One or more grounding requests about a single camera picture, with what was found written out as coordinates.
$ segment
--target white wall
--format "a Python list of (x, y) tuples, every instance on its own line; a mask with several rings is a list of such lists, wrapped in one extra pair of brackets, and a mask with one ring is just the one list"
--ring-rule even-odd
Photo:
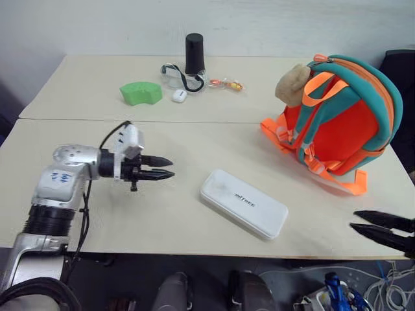
[(207, 55), (320, 52), (377, 63), (386, 50), (415, 42), (414, 3), (0, 0), (0, 86), (28, 104), (65, 54), (181, 55), (188, 32), (204, 35)]

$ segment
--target black cable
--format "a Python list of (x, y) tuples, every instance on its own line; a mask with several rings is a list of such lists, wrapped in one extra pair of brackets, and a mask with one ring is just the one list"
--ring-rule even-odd
[(205, 86), (205, 82), (203, 81), (203, 79), (199, 75), (195, 76), (195, 80), (200, 82), (200, 86), (196, 89), (190, 89), (187, 86), (186, 76), (180, 71), (179, 67), (177, 67), (174, 64), (172, 64), (172, 65), (180, 73), (180, 78), (182, 79), (182, 83), (183, 83), (183, 86), (186, 89), (186, 91), (196, 93), (196, 92), (199, 92), (201, 89), (203, 89), (203, 87)]
[(81, 311), (74, 293), (61, 281), (51, 277), (38, 277), (9, 287), (0, 295), (0, 306), (18, 297), (45, 295), (55, 300), (60, 310)]
[[(106, 141), (120, 128), (122, 128), (123, 126), (127, 126), (131, 124), (130, 121), (124, 121), (123, 123), (121, 123), (120, 125), (118, 125), (116, 128), (114, 128), (110, 133), (108, 133), (108, 135), (102, 140), (102, 143), (99, 145), (99, 149), (101, 150), (102, 147), (105, 145)], [(75, 266), (79, 260), (79, 253), (80, 250), (82, 248), (82, 246), (84, 245), (84, 242), (86, 240), (86, 236), (88, 234), (89, 231), (89, 195), (91, 194), (91, 188), (92, 188), (92, 171), (91, 171), (91, 165), (88, 164), (88, 171), (89, 171), (89, 176), (90, 176), (90, 180), (88, 182), (88, 187), (87, 187), (87, 191), (86, 194), (85, 192), (82, 194), (82, 197), (84, 199), (84, 208), (80, 209), (79, 211), (83, 213), (82, 215), (82, 223), (80, 226), (80, 234), (79, 234), (79, 241), (78, 241), (78, 246), (76, 251), (74, 252), (71, 262), (69, 263), (69, 271), (66, 274), (65, 277), (62, 278), (62, 282), (64, 283), (68, 283), (69, 278), (73, 272), (73, 270), (75, 269)]]
[(110, 133), (108, 133), (108, 135), (104, 138), (104, 140), (102, 141), (102, 143), (99, 145), (99, 148), (102, 149), (102, 147), (104, 146), (104, 144), (106, 143), (106, 141), (108, 140), (108, 138), (111, 137), (112, 134), (114, 134), (117, 130), (119, 130), (120, 128), (122, 128), (123, 126), (129, 125), (131, 124), (130, 121), (124, 121), (123, 123), (121, 123), (120, 125), (118, 125), (116, 128), (114, 128)]

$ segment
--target white table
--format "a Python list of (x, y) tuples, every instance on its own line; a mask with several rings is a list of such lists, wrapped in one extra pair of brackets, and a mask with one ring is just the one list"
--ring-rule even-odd
[(261, 122), (280, 114), (284, 104), (274, 89), (288, 70), (310, 58), (206, 57), (210, 78), (234, 78), (246, 91), (207, 88), (189, 95), (182, 104), (171, 101), (174, 90), (163, 85), (163, 99), (155, 105), (129, 106), (119, 88), (127, 83), (161, 84), (160, 68), (166, 62), (180, 65), (172, 56), (66, 56), (38, 96), (21, 113), (24, 119), (110, 120), (163, 122)]
[[(60, 144), (98, 146), (118, 122), (19, 120), (0, 148), (0, 247), (11, 247), (30, 209), (43, 168)], [(402, 253), (357, 234), (353, 211), (380, 209), (415, 217), (415, 188), (387, 148), (364, 166), (368, 193), (354, 197), (322, 187), (308, 170), (283, 155), (258, 124), (135, 122), (145, 133), (144, 154), (174, 162), (176, 176), (142, 182), (138, 192), (112, 179), (93, 183), (91, 228), (83, 251), (237, 255), (319, 259), (399, 259)], [(215, 168), (251, 183), (284, 203), (289, 217), (264, 242), (203, 204), (200, 186)], [(70, 249), (80, 229), (73, 222)]]

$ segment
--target green sponge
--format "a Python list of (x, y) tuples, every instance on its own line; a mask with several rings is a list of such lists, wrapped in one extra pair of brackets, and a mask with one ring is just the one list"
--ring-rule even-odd
[(119, 88), (127, 104), (135, 106), (143, 102), (155, 104), (162, 97), (161, 86), (152, 82), (133, 82)]

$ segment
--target robotic arm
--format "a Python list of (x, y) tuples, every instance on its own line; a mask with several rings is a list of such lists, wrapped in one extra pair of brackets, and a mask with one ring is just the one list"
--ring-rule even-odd
[[(102, 149), (109, 136), (118, 131), (114, 153)], [(87, 181), (115, 178), (131, 182), (131, 191), (137, 191), (139, 180), (160, 180), (174, 176), (163, 169), (142, 170), (141, 165), (164, 167), (172, 162), (163, 157), (141, 155), (144, 149), (143, 134), (129, 122), (124, 122), (102, 142), (100, 148), (66, 145), (53, 154), (54, 163), (41, 175), (32, 197), (29, 218), (14, 242), (1, 281), (0, 293), (26, 281), (19, 269), (32, 260), (23, 260), (28, 253), (55, 255), (62, 259), (69, 243), (72, 219), (81, 200), (86, 200)], [(60, 276), (60, 271), (46, 271), (44, 277)]]

